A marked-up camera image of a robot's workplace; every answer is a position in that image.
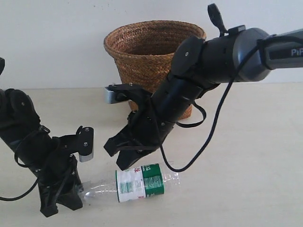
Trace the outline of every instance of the robotic arm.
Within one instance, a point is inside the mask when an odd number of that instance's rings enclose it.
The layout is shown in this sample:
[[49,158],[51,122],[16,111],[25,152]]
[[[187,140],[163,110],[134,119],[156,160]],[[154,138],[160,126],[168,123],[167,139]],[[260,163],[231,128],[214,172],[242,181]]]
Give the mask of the robotic arm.
[[[140,158],[161,148],[178,118],[195,100],[222,83],[228,83],[218,106],[206,143],[188,164],[189,167],[209,143],[223,101],[233,82],[263,80],[271,70],[303,67],[303,29],[281,35],[269,35],[259,28],[244,25],[227,30],[215,4],[208,6],[212,23],[220,37],[205,41],[189,37],[176,50],[167,78],[154,94],[139,85],[106,87],[106,102],[133,100],[138,111],[131,112],[128,124],[104,145],[112,157],[119,152],[117,165],[125,170]],[[168,167],[176,172],[184,171]]]
[[[0,58],[0,74],[4,66],[5,61]],[[79,153],[80,162],[91,160],[94,137],[91,127],[79,127],[76,134],[62,137],[51,138],[49,133],[49,129],[40,124],[28,95],[16,89],[0,90],[0,137],[14,152],[17,164],[29,168],[37,177],[34,185],[23,195],[0,197],[0,201],[19,200],[38,185],[40,211],[46,217],[58,213],[57,203],[71,210],[82,208],[78,195],[82,186],[73,154]]]

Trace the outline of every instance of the white table surface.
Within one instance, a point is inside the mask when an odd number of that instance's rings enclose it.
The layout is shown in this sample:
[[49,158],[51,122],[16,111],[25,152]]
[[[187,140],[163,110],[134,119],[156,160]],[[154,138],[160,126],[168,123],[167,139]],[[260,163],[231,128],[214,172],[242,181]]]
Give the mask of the white table surface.
[[[204,143],[225,85],[198,103],[208,113],[193,129],[175,129],[164,148],[175,167],[185,165]],[[78,163],[83,182],[111,173],[117,156],[103,149],[126,124],[127,103],[108,105],[103,89],[25,90],[51,136],[73,134],[80,125],[95,129],[95,157]],[[180,175],[181,187],[136,202],[84,206],[45,218],[38,189],[16,202],[0,202],[2,227],[277,227],[303,226],[303,83],[235,84],[222,108],[212,142]],[[200,119],[197,110],[184,122]],[[0,196],[13,197],[34,182],[0,142]],[[160,151],[136,165],[162,162]]]

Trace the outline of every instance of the clear plastic bottle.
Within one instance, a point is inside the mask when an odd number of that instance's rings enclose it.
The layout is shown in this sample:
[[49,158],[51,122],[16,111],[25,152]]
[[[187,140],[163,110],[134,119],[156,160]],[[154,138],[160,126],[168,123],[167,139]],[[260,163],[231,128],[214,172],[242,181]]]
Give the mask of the clear plastic bottle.
[[165,164],[151,164],[125,171],[103,173],[97,182],[85,182],[79,190],[84,203],[124,202],[164,194],[179,189],[179,174]]

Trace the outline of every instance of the straw basket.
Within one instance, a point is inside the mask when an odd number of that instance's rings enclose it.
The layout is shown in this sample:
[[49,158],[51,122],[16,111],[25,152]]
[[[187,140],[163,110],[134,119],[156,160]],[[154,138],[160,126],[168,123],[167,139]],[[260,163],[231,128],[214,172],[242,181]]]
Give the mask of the straw basket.
[[[155,20],[117,28],[104,39],[104,48],[115,60],[122,83],[141,85],[154,93],[170,70],[177,47],[191,35],[206,38],[204,30],[196,25]],[[137,105],[130,102],[131,110]],[[191,116],[190,106],[180,119]]]

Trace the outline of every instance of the basket rim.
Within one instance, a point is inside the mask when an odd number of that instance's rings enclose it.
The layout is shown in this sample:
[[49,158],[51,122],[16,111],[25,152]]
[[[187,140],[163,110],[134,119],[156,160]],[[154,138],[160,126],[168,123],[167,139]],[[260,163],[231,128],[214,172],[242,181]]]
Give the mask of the basket rim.
[[128,27],[134,27],[136,25],[142,25],[142,24],[160,24],[160,23],[165,23],[165,24],[169,24],[169,23],[174,23],[174,24],[180,24],[180,25],[188,25],[191,27],[194,27],[195,29],[197,29],[197,31],[199,31],[202,35],[203,39],[206,39],[206,32],[203,28],[199,27],[196,24],[192,24],[189,22],[185,22],[185,21],[177,21],[177,20],[149,20],[149,21],[142,21],[142,22],[136,22],[136,23],[131,23],[131,24],[127,24],[127,25],[123,25],[120,26],[118,28],[116,28],[115,30],[111,31],[103,40],[103,46],[106,50],[106,52],[112,56],[113,58],[117,58],[117,59],[121,59],[121,58],[132,58],[132,59],[142,59],[142,58],[153,58],[153,59],[157,59],[157,58],[163,58],[164,56],[173,56],[174,52],[172,53],[168,53],[168,54],[156,54],[156,55],[137,55],[137,54],[130,54],[130,53],[125,53],[122,51],[118,51],[114,48],[112,48],[109,44],[108,44],[108,39],[110,36],[113,35],[113,33],[118,32],[119,30],[122,30],[124,28],[128,28]]

